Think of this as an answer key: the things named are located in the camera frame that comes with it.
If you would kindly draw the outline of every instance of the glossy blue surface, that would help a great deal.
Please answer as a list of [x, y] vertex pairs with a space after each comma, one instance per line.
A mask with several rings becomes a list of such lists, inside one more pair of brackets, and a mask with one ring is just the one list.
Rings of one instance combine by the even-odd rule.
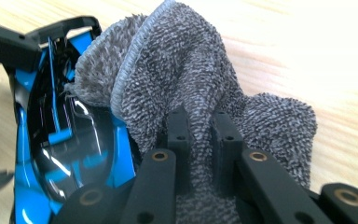
[[89, 44], [92, 42], [92, 36], [90, 32], [86, 32], [81, 35], [77, 35], [69, 39], [69, 42], [77, 49], [80, 55], [89, 47]]
[[108, 186], [117, 188], [120, 185], [135, 177], [133, 168], [130, 141], [126, 124], [113, 117], [114, 137], [115, 137], [115, 154], [113, 156], [113, 166], [111, 175], [106, 181]]
[[[80, 54], [86, 50], [92, 41], [90, 33], [78, 35], [69, 40]], [[47, 51], [43, 51], [41, 64], [46, 60]], [[16, 70], [15, 78], [27, 90], [31, 91], [34, 85], [36, 72], [26, 73], [21, 70]], [[68, 70], [66, 77], [69, 80], [75, 78], [75, 71]], [[27, 126], [27, 113], [23, 108], [17, 111], [19, 117], [18, 136], [17, 136], [17, 160], [15, 168], [15, 217], [16, 223], [41, 223], [47, 224], [50, 220], [51, 214], [57, 214], [62, 208], [62, 203], [55, 202], [49, 198], [43, 190], [37, 178], [39, 175], [36, 166], [31, 159], [30, 142]], [[126, 124], [116, 119], [112, 115], [114, 123], [114, 130], [112, 137], [114, 138], [114, 160], [111, 168], [111, 173], [106, 179], [106, 185], [116, 188], [126, 183], [135, 177], [135, 171], [132, 163], [131, 148]], [[49, 136], [51, 144], [64, 141], [65, 138], [72, 135], [71, 130], [61, 129], [60, 124], [57, 123], [58, 131]], [[76, 182], [78, 186], [82, 186], [82, 178], [79, 166], [85, 168], [92, 168], [97, 166], [102, 161], [108, 158], [107, 150], [102, 150], [102, 154], [89, 156], [82, 161], [73, 161], [70, 164], [65, 164], [68, 170], [72, 167], [74, 175], [77, 176]], [[63, 180], [66, 173], [63, 171], [51, 172], [46, 174], [44, 178], [52, 179], [56, 182]]]
[[28, 139], [27, 114], [20, 108], [19, 126], [17, 130], [17, 162], [25, 162], [31, 159], [30, 143]]

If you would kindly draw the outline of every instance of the wooden table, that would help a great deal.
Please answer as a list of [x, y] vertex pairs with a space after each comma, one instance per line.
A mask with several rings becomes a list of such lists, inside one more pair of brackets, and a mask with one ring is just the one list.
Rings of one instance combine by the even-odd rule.
[[[311, 189], [358, 187], [358, 1], [183, 1], [221, 33], [243, 91], [271, 92], [311, 105], [319, 124]], [[0, 25], [21, 33], [78, 15], [105, 29], [125, 16], [149, 14], [159, 0], [0, 0]], [[7, 76], [0, 65], [0, 169], [14, 168], [16, 129]], [[12, 185], [0, 191], [7, 223]]]

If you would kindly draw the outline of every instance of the black plastic tab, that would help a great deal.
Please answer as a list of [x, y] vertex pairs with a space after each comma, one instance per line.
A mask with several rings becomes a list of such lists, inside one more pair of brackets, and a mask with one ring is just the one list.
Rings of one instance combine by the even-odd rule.
[[168, 149], [145, 154], [120, 223], [175, 222], [175, 162]]
[[36, 29], [25, 36], [33, 39], [38, 44], [45, 44], [48, 42], [49, 37], [51, 39], [65, 37], [69, 31], [83, 27], [91, 27], [94, 37], [99, 35], [102, 31], [100, 23], [98, 23], [95, 17], [75, 17]]
[[265, 223], [332, 223], [269, 153], [244, 150], [239, 168]]
[[27, 72], [35, 70], [42, 54], [31, 37], [0, 26], [0, 63]]
[[176, 155], [176, 194], [187, 194], [191, 191], [189, 164], [191, 145], [187, 113], [182, 106], [169, 114], [167, 126], [167, 148]]
[[358, 223], [358, 189], [355, 187], [324, 185], [318, 204], [335, 223]]
[[215, 111], [212, 123], [213, 186], [222, 196], [234, 195], [235, 161], [241, 158], [243, 139], [224, 111]]

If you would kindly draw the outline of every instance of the gray towel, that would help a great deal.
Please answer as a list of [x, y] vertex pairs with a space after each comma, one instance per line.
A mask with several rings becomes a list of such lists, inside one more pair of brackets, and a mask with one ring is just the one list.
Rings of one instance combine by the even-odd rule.
[[310, 106], [271, 94], [246, 96], [220, 34], [184, 4], [165, 1], [151, 15], [109, 27], [79, 58], [67, 90], [90, 105], [110, 106], [141, 154], [166, 132], [167, 114], [182, 105], [192, 136], [192, 194], [177, 197], [177, 223], [239, 223], [234, 198], [212, 188], [210, 119], [228, 112], [250, 149], [270, 152], [303, 187], [310, 186], [316, 133]]

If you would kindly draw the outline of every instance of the screw hole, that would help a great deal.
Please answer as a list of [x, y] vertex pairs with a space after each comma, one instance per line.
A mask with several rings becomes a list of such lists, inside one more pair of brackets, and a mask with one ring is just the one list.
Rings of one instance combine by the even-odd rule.
[[303, 224], [313, 224], [313, 223], [315, 223], [313, 221], [313, 218], [310, 217], [310, 215], [308, 215], [307, 213], [296, 212], [295, 217], [300, 223], [303, 223]]
[[261, 152], [252, 152], [251, 154], [249, 154], [249, 157], [254, 161], [266, 161], [267, 160], [266, 154], [263, 154]]
[[81, 195], [79, 202], [82, 205], [90, 206], [98, 203], [102, 198], [102, 191], [100, 191], [99, 189], [89, 189]]
[[152, 156], [155, 161], [165, 161], [168, 159], [168, 154], [162, 151], [156, 152]]
[[136, 219], [138, 223], [147, 224], [147, 223], [151, 223], [154, 220], [154, 216], [151, 213], [143, 212], [138, 214]]
[[358, 194], [349, 189], [336, 189], [334, 195], [343, 203], [358, 207]]

